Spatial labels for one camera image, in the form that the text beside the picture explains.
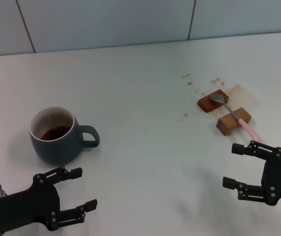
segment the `table surface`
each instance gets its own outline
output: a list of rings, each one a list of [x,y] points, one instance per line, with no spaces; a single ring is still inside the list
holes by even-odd
[[[216,122],[227,111],[196,105],[217,89],[252,115],[264,143],[281,147],[281,33],[0,57],[0,184],[8,194],[52,169],[29,138],[38,110],[65,107],[101,138],[66,166],[81,167],[82,178],[56,185],[62,210],[98,200],[86,222],[5,235],[281,235],[281,200],[239,201],[222,187],[223,176],[259,185],[264,161],[231,154],[248,134],[223,136]]]

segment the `wooden block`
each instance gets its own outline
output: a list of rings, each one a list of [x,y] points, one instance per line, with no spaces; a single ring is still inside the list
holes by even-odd
[[[226,103],[228,102],[228,99],[229,99],[228,95],[225,94],[222,90],[219,89],[219,90],[217,90],[217,91],[215,91],[215,92],[213,92],[213,93],[211,93],[211,94],[209,94],[209,95],[207,95],[207,96],[205,96],[205,97],[203,97],[203,98],[198,100],[197,104],[200,106],[201,109],[204,110],[204,112],[208,113],[208,112],[211,112],[213,109],[216,109],[219,106],[222,106],[222,103],[214,102],[214,101],[212,101],[210,99],[210,96],[214,95],[214,94],[221,94],[221,95],[223,95],[224,101]]]
[[[242,118],[246,123],[249,123],[251,116],[243,107],[235,110],[234,113],[239,118]],[[221,131],[224,136],[230,134],[232,130],[239,126],[241,125],[230,113],[223,117],[220,117],[216,125],[216,127]]]

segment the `dark liquid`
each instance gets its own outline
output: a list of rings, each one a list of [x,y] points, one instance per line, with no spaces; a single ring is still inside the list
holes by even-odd
[[[55,140],[62,136],[64,136],[68,131],[70,130],[70,127],[68,126],[59,126],[55,129],[50,129],[47,131],[42,137],[41,140]]]

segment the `mug rim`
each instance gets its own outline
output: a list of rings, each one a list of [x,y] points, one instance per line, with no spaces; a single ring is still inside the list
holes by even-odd
[[[72,126],[71,126],[71,128],[69,129],[69,131],[68,131],[66,134],[64,134],[63,136],[59,137],[58,139],[53,139],[53,140],[43,140],[43,139],[39,139],[39,138],[36,137],[36,136],[33,134],[33,132],[31,131],[32,121],[34,120],[34,118],[36,117],[37,114],[39,114],[40,112],[42,112],[42,111],[44,111],[44,110],[47,110],[47,109],[49,109],[49,108],[61,108],[61,109],[65,110],[65,111],[69,112],[69,113],[71,114],[71,117],[72,117]],[[45,107],[45,108],[41,109],[40,111],[38,111],[37,113],[35,113],[35,115],[33,116],[32,120],[31,120],[31,122],[30,122],[29,132],[30,132],[30,134],[31,134],[35,139],[37,139],[37,140],[39,140],[39,141],[42,141],[42,142],[54,142],[54,141],[56,141],[56,140],[62,139],[62,138],[65,137],[67,134],[69,134],[69,133],[71,132],[71,130],[73,129],[74,125],[75,125],[75,116],[73,115],[72,112],[70,112],[70,111],[67,110],[66,108],[64,108],[64,107]]]

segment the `mug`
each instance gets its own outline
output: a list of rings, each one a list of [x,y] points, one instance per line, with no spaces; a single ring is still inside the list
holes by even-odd
[[[83,133],[92,134],[95,141],[85,141]],[[92,126],[79,125],[75,116],[62,107],[39,111],[31,121],[30,136],[36,154],[51,165],[68,164],[83,148],[100,144],[99,134]]]

